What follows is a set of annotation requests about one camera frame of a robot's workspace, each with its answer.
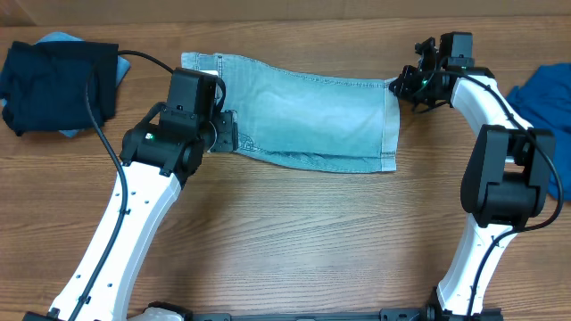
stitching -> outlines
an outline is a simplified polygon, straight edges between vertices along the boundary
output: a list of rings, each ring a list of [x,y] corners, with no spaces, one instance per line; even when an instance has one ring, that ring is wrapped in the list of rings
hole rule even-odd
[[[218,70],[218,77],[220,77],[220,79],[224,80],[223,75],[222,75],[222,56],[218,55],[218,58],[216,59],[216,69]],[[220,99],[222,97],[222,90],[219,89],[217,87],[216,89],[216,98]]]
[[[252,139],[251,137],[249,137],[248,135],[245,135],[245,134],[242,134],[242,133],[239,133],[238,135],[239,135],[239,138],[244,139],[244,141],[241,140],[241,139],[238,139],[239,148],[240,148],[241,150],[243,150],[243,151],[247,151],[247,152],[259,152],[259,153],[263,153],[263,154],[266,154],[266,155],[272,155],[272,154],[277,153],[277,152],[270,152],[270,151],[267,151],[267,150],[265,150],[265,149],[263,149],[263,148],[260,148],[260,147],[256,146],[256,144],[255,144],[255,142],[253,141],[253,139]],[[299,152],[299,154],[307,155],[307,153],[304,153],[304,152]],[[381,152],[380,157],[381,157],[381,158],[392,158],[392,157],[394,157],[395,154],[396,154],[396,152]],[[382,167],[382,166],[381,166],[381,169],[380,169],[380,170],[371,169],[371,168],[369,168],[369,169],[367,169],[367,170],[350,170],[350,169],[342,169],[342,168],[336,168],[336,167],[328,167],[328,166],[318,165],[318,164],[315,164],[315,163],[312,163],[312,162],[309,162],[309,161],[306,161],[306,160],[302,160],[302,159],[296,158],[296,157],[294,157],[294,156],[292,156],[291,154],[288,154],[288,153],[282,153],[281,155],[282,155],[282,156],[285,156],[286,158],[289,158],[289,159],[298,161],[298,162],[300,162],[300,163],[302,163],[302,164],[305,164],[305,165],[308,165],[308,166],[310,166],[310,167],[313,167],[313,168],[315,168],[315,169],[320,169],[320,170],[325,170],[325,171],[342,171],[343,173],[370,173],[370,172],[372,172],[372,171],[383,171],[383,167]]]
[[[383,158],[383,150],[385,149],[385,139],[386,139],[386,111],[388,110],[388,108],[386,108],[386,87],[385,90],[383,90],[383,103],[385,104],[385,110],[384,110],[384,117],[383,117],[383,136],[381,137],[381,169],[383,169],[385,167],[385,162],[384,162],[384,158]]]
[[[265,62],[260,62],[257,61],[255,59],[252,58],[248,58],[248,57],[244,57],[241,55],[236,55],[236,54],[226,54],[226,56],[230,56],[230,57],[236,57],[242,60],[246,60],[249,62],[254,62],[257,64],[260,64],[264,67],[273,69],[275,71],[279,71],[282,73],[285,73],[286,75],[292,76],[292,77],[296,77],[296,78],[301,78],[301,79],[305,79],[305,80],[309,80],[309,81],[314,81],[314,82],[319,82],[319,83],[323,83],[323,84],[328,84],[328,85],[342,85],[342,86],[358,86],[358,87],[373,87],[373,88],[379,88],[379,87],[386,87],[385,82],[383,82],[382,84],[364,84],[362,82],[349,82],[349,81],[339,81],[339,80],[330,80],[330,79],[323,79],[321,77],[323,76],[316,76],[316,77],[310,77],[310,76],[305,76],[305,75],[301,75],[299,73],[294,73],[292,71],[289,70],[283,70],[274,66],[270,66]]]

denim fabric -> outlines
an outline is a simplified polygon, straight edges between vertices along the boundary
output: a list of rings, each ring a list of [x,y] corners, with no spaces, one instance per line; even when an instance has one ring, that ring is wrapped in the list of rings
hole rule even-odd
[[[295,169],[396,170],[400,112],[389,80],[291,72],[247,57],[183,53],[182,66],[216,70],[237,112],[237,152]]]

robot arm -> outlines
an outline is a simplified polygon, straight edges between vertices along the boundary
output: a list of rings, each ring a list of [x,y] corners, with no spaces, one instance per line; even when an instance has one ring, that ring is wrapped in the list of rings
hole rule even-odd
[[[428,106],[426,111],[443,104],[438,101],[449,103],[464,116],[478,137],[460,190],[467,213],[466,225],[451,267],[435,289],[437,314],[447,316],[441,319],[463,320],[460,316],[469,310],[476,272],[486,251],[495,238],[514,228],[523,228],[528,218],[539,214],[550,176],[547,163],[516,130],[489,91],[498,94],[514,119],[528,128],[538,143],[541,141],[551,157],[554,138],[547,131],[533,129],[517,115],[501,97],[488,69],[474,67],[471,34],[442,35],[438,49],[434,43],[434,39],[429,38],[416,45],[417,54],[421,55],[419,66],[405,66],[390,89],[399,98],[413,102],[415,109],[420,103]],[[437,72],[441,67],[453,72]],[[488,88],[458,74],[470,76]],[[522,173],[506,172],[506,162],[515,162],[525,169]],[[516,235],[503,238],[487,259],[476,288],[472,315],[482,313],[485,289],[502,253]]]
[[[181,186],[176,176],[170,174],[165,177],[158,167],[134,161],[124,166],[123,171],[130,191],[128,215],[77,320],[127,319],[133,285],[149,245],[164,215],[180,194]],[[58,318],[61,320],[70,318],[109,242],[119,215],[120,194],[121,185],[117,177],[107,210],[83,260],[50,308],[51,311],[59,310]]]
[[[215,101],[216,85],[222,90]],[[222,112],[225,86],[216,76],[194,70],[176,69],[169,98],[157,103],[123,138],[120,154],[128,184],[127,212],[109,256],[84,298],[76,320],[124,321],[133,285],[151,241],[186,180],[202,162],[203,153],[237,149],[237,124],[232,111]],[[159,125],[150,120],[160,113]],[[69,320],[103,256],[118,221],[121,183],[115,187],[83,260],[58,295],[47,317],[28,313],[25,321]],[[135,321],[183,321],[185,311],[163,309],[152,303]]]
[[[501,96],[498,91],[498,83],[494,78],[487,76],[472,77],[490,86],[491,90],[499,94],[519,124],[524,128],[533,127],[527,120],[522,119]],[[480,86],[464,78],[456,80],[452,89],[451,105],[464,116],[476,136],[480,133],[482,125],[500,125],[508,129],[515,129],[494,97]]]

wooden table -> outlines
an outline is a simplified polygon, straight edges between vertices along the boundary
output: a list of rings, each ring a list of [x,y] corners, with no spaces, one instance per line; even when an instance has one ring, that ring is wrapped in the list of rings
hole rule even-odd
[[[453,30],[474,33],[478,65],[502,93],[541,64],[571,61],[571,19],[383,19],[0,29],[13,40],[62,30],[171,66],[184,51],[242,54],[330,76],[391,78],[413,46]],[[167,95],[170,75],[136,57],[104,128],[125,131]],[[443,278],[466,214],[460,180],[475,138],[459,113],[412,115],[401,105],[398,171],[370,175],[285,169],[237,154],[206,155],[164,219],[138,276],[130,313],[165,300],[234,314],[374,311],[424,304]],[[115,171],[97,136],[16,137],[0,126],[0,319],[47,311],[82,258]],[[541,219],[550,214],[550,198]],[[516,238],[485,297],[508,320],[571,320],[571,209]]]

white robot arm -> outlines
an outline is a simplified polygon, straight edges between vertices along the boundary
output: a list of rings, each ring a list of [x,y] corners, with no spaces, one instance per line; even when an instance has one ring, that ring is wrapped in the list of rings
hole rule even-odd
[[[473,76],[473,78],[490,86],[491,90],[498,93],[501,97],[495,79],[486,76]],[[504,103],[508,106],[510,112],[514,114],[514,118],[519,124],[525,128],[533,127],[525,119],[522,119],[505,99]],[[500,125],[505,128],[515,129],[494,97],[470,80],[461,78],[456,81],[452,90],[451,105],[464,116],[476,136],[478,136],[482,125]],[[506,161],[512,162],[513,159],[508,158]],[[467,313],[471,287],[476,277],[479,262],[482,261],[493,239],[512,229],[513,226],[498,224],[490,224],[488,227],[483,228],[478,226],[474,216],[469,213],[466,215],[466,225],[464,226],[464,232],[452,264],[448,269],[448,273],[446,273],[446,276],[436,288],[436,294],[442,309],[449,310],[454,315],[465,315]],[[509,242],[516,235],[513,234],[501,240],[499,248],[495,249],[486,261],[480,282],[478,283],[472,314],[482,312],[485,289],[500,262],[501,254],[503,254]]]
[[[123,167],[129,186],[128,215],[123,220],[119,235],[103,269],[95,280],[87,302],[77,320],[126,320],[128,302],[141,264],[151,245],[154,234],[170,206],[180,194],[180,183],[175,174],[161,175],[161,169],[152,165],[132,162]],[[103,214],[101,223],[87,248],[87,252],[68,284],[52,303],[51,311],[59,310],[58,318],[68,320],[78,298],[94,273],[95,266],[109,242],[119,216],[121,184],[117,177],[115,187]],[[134,320],[180,320],[179,314],[165,310],[161,318],[150,314]]]

